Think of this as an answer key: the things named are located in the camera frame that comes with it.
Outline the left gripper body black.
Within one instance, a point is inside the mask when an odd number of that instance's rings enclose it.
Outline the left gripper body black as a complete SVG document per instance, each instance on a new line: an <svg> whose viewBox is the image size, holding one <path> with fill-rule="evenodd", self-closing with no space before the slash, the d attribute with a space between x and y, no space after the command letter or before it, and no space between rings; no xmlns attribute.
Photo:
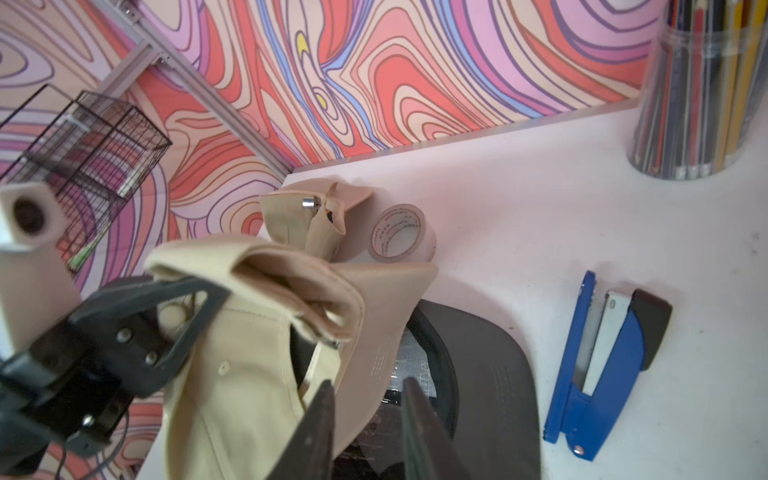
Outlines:
<svg viewBox="0 0 768 480"><path fill-rule="evenodd" d="M60 324L1 363L1 474L37 470L50 444L83 458L112 443L135 396Z"/></svg>

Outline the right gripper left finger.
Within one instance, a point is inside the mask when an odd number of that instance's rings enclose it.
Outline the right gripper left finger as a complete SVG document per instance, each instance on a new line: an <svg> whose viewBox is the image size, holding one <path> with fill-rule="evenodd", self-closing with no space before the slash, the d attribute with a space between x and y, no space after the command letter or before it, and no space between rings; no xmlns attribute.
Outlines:
<svg viewBox="0 0 768 480"><path fill-rule="evenodd" d="M328 480L333 470L335 394L330 380L320 385L267 480Z"/></svg>

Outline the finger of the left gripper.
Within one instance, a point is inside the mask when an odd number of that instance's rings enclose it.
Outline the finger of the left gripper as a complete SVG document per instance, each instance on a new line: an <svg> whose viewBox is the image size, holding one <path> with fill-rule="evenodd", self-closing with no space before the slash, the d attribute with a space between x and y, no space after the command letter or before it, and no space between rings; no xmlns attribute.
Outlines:
<svg viewBox="0 0 768 480"><path fill-rule="evenodd" d="M171 338L161 332L159 307L188 296L205 298ZM176 376L229 296L229 290L197 277L123 278L88 297L68 323L88 344L87 365L97 375L115 380L133 397L146 398Z"/></svg>

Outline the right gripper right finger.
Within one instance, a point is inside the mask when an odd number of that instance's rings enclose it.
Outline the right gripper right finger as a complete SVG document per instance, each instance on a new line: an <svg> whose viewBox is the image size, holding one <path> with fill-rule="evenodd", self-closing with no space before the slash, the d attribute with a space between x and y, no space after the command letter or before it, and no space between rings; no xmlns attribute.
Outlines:
<svg viewBox="0 0 768 480"><path fill-rule="evenodd" d="M415 378L403 383L402 434L405 478L469 479L427 397Z"/></svg>

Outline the dark grey cap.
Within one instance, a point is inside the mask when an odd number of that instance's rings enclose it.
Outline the dark grey cap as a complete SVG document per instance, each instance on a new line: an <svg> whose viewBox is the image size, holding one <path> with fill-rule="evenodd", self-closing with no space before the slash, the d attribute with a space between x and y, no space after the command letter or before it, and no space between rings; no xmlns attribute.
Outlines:
<svg viewBox="0 0 768 480"><path fill-rule="evenodd" d="M334 461L335 479L402 479L402 390L416 379L475 479L538 479L534 379L519 344L471 313L422 300L402 336L378 410Z"/></svg>

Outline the beige cap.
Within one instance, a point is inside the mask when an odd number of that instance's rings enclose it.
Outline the beige cap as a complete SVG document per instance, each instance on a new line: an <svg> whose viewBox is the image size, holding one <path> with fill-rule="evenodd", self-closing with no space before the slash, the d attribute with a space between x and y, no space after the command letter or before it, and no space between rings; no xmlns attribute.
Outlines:
<svg viewBox="0 0 768 480"><path fill-rule="evenodd" d="M390 384L431 263L331 263L242 234L155 248L146 271L228 292L164 389L169 479L263 479L324 382L335 396L334 454L369 423Z"/></svg>
<svg viewBox="0 0 768 480"><path fill-rule="evenodd" d="M372 195L365 186L315 178L262 196L260 206L272 241L331 262L347 234L347 212Z"/></svg>

